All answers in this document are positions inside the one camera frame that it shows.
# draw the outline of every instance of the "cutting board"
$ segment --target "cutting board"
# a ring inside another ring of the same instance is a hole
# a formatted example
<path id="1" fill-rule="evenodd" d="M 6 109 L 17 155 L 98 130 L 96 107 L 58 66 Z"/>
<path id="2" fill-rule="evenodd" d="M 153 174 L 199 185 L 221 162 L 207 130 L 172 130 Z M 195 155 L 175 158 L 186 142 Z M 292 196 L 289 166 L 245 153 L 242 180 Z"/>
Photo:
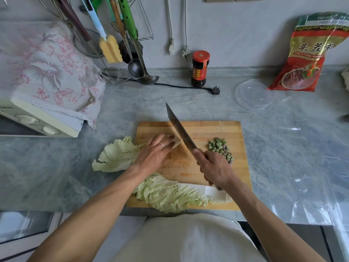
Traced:
<path id="1" fill-rule="evenodd" d="M 203 151 L 208 149 L 208 141 L 215 137 L 225 138 L 230 148 L 232 156 L 235 158 L 231 165 L 235 173 L 241 180 L 252 190 L 250 172 L 244 145 L 244 139 L 239 121 L 181 121 L 183 127 L 189 136 L 193 139 L 198 148 Z M 171 122 L 140 122 L 137 128 L 136 144 L 143 144 L 149 138 L 158 133 L 166 133 L 168 135 L 176 135 L 175 128 Z M 182 183 L 208 185 L 200 172 L 196 160 L 191 155 L 188 148 L 182 142 L 169 153 L 163 166 L 158 173 L 162 174 L 169 180 L 175 180 Z M 126 202 L 127 207 L 149 207 L 145 201 L 136 199 L 135 194 Z M 190 209 L 214 209 L 214 210 L 239 210 L 235 202 L 224 204 L 208 204 L 205 207 L 189 205 Z"/>

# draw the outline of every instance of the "forearm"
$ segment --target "forearm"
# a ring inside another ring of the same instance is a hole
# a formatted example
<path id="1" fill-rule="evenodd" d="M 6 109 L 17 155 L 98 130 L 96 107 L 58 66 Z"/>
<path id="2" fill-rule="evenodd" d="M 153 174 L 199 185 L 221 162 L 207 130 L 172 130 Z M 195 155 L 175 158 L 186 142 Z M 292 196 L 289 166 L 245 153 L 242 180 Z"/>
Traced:
<path id="1" fill-rule="evenodd" d="M 130 167 L 59 226 L 28 262 L 92 261 L 124 204 L 142 181 Z"/>
<path id="2" fill-rule="evenodd" d="M 325 262 L 237 176 L 232 177 L 226 186 L 226 192 L 239 206 L 271 262 Z"/>

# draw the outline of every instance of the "left hand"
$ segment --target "left hand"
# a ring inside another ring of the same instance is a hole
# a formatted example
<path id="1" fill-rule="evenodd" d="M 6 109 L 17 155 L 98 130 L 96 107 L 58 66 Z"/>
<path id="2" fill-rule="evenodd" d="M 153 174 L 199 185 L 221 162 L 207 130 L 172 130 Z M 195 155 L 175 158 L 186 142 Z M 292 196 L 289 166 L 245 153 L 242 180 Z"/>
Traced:
<path id="1" fill-rule="evenodd" d="M 161 167 L 162 161 L 175 145 L 173 139 L 174 136 L 158 134 L 141 149 L 132 167 L 141 172 L 143 180 Z"/>

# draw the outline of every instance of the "countertop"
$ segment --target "countertop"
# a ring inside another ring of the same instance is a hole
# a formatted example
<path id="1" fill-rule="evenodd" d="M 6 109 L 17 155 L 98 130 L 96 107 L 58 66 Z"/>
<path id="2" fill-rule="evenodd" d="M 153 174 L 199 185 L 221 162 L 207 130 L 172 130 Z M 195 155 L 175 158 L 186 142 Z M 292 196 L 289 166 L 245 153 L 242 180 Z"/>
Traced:
<path id="1" fill-rule="evenodd" d="M 159 82 L 190 86 L 178 70 L 159 70 Z M 0 138 L 0 209 L 71 212 L 120 173 L 93 172 L 105 145 L 135 137 L 140 121 L 167 121 L 165 103 L 180 120 L 238 120 L 245 140 L 253 191 L 287 223 L 349 226 L 349 93 L 339 73 L 324 72 L 316 92 L 273 91 L 274 102 L 248 110 L 235 99 L 248 79 L 270 84 L 274 75 L 210 70 L 205 90 L 108 85 L 97 129 L 78 138 Z M 185 213 L 202 212 L 201 210 Z M 206 211 L 244 220 L 238 211 Z M 124 208 L 122 215 L 163 216 Z"/>

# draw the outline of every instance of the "floral cloth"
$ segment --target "floral cloth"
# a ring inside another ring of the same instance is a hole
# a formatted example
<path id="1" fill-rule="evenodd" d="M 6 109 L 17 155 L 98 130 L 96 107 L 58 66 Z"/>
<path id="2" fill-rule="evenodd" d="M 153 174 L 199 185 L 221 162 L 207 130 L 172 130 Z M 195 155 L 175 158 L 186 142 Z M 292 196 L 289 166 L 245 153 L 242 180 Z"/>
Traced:
<path id="1" fill-rule="evenodd" d="M 106 82 L 63 22 L 1 22 L 0 33 L 3 95 L 96 127 Z"/>

